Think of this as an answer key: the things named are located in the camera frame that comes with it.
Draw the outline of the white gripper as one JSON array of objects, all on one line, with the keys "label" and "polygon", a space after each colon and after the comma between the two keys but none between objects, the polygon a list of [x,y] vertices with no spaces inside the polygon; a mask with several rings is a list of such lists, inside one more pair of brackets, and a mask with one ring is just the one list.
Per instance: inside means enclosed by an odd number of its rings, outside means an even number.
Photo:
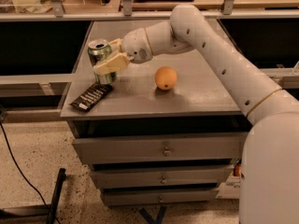
[{"label": "white gripper", "polygon": [[118,72],[126,68],[130,61],[132,63],[144,63],[153,57],[145,28],[139,28],[128,33],[123,40],[114,39],[109,42],[109,45],[113,51],[117,50],[118,52],[112,53],[105,60],[96,63],[93,67],[96,75]]}]

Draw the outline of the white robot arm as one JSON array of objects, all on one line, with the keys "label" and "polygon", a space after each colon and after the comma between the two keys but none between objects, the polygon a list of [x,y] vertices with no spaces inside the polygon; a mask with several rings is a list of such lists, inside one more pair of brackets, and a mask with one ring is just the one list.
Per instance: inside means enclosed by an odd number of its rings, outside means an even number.
[{"label": "white robot arm", "polygon": [[227,43],[193,5],[110,43],[93,71],[105,75],[154,55],[197,49],[252,124],[241,165],[240,224],[299,224],[299,102]]}]

